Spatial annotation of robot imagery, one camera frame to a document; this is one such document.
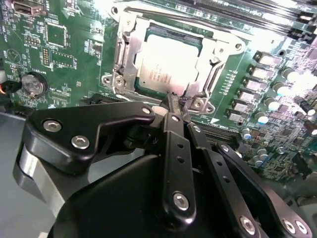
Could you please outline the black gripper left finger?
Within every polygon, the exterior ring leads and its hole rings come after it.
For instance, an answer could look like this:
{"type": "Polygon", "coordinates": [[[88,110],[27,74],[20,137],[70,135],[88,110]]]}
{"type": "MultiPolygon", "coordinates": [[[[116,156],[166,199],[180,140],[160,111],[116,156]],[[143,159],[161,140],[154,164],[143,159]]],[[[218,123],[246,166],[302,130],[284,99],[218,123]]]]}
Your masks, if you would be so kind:
{"type": "Polygon", "coordinates": [[[35,111],[28,116],[17,157],[52,213],[88,184],[91,164],[144,149],[159,159],[158,208],[173,225],[196,216],[190,122],[183,99],[168,93],[160,105],[117,102],[35,111]]]}

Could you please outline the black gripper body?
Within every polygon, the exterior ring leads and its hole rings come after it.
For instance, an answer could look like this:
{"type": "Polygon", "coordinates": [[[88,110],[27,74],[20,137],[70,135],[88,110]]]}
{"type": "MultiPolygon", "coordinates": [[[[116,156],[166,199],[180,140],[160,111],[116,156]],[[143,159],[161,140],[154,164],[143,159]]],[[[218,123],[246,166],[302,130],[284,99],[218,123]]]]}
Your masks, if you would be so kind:
{"type": "Polygon", "coordinates": [[[51,238],[230,238],[224,208],[211,177],[191,172],[194,217],[178,211],[182,199],[162,197],[160,159],[145,156],[70,197],[52,226],[51,238]]]}

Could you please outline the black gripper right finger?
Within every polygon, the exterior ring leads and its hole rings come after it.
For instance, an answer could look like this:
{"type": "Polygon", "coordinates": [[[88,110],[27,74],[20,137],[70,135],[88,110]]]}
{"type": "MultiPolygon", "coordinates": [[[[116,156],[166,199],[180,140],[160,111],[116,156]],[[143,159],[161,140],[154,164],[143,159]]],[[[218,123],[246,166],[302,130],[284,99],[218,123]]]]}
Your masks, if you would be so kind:
{"type": "Polygon", "coordinates": [[[190,121],[185,102],[182,117],[194,153],[211,177],[227,218],[231,238],[311,238],[307,223],[226,143],[211,146],[190,121]]]}

